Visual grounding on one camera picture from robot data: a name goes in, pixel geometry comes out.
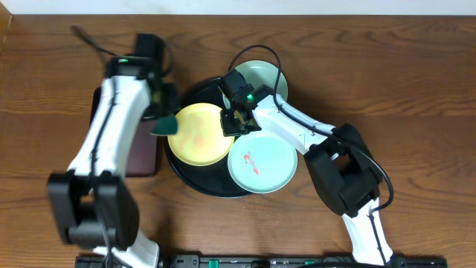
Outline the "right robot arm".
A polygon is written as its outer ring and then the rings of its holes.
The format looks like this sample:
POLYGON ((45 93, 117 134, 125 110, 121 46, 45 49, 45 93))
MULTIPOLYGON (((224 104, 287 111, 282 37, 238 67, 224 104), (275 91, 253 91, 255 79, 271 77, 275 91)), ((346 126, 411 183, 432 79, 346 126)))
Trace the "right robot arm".
POLYGON ((385 240, 379 211, 392 199, 379 202, 379 185, 390 177, 371 155, 358 130, 335 127, 310 118, 289 105, 277 88, 254 88, 236 69, 220 79, 220 89, 230 103, 220 113, 226 136, 269 131, 299 151, 318 196, 341 216, 360 264, 387 266, 393 256, 385 240))

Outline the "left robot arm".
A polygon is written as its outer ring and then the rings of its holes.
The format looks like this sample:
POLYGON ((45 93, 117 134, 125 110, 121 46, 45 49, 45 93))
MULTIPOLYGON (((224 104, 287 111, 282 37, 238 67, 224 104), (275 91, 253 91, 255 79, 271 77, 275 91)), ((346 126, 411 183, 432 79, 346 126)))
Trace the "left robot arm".
POLYGON ((139 229, 140 214, 128 191, 126 164, 138 125, 155 121, 155 135, 174 135, 178 95, 165 83, 167 43, 136 36, 131 54, 112 54, 104 65, 101 97, 86 139, 64 173, 47 183, 63 243, 103 255, 103 267, 156 267, 159 246, 139 229))

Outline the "yellow plate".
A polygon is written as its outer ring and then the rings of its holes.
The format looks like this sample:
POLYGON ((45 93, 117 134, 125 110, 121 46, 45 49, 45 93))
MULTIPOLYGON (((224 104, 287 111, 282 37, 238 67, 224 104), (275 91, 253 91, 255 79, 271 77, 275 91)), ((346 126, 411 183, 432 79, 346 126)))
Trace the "yellow plate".
POLYGON ((224 136, 220 112, 211 103, 195 103, 176 114, 178 132, 167 138, 174 156, 192 166, 212 165, 223 159, 234 144, 233 136, 224 136))

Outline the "green sponge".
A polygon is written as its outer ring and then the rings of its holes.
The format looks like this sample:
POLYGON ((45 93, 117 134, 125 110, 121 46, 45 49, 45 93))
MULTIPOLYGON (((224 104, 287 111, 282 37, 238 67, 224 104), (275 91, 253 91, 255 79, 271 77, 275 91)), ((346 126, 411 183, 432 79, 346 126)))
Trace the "green sponge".
POLYGON ((169 136, 178 132, 178 121, 174 115, 159 118, 151 130, 152 135, 169 136))

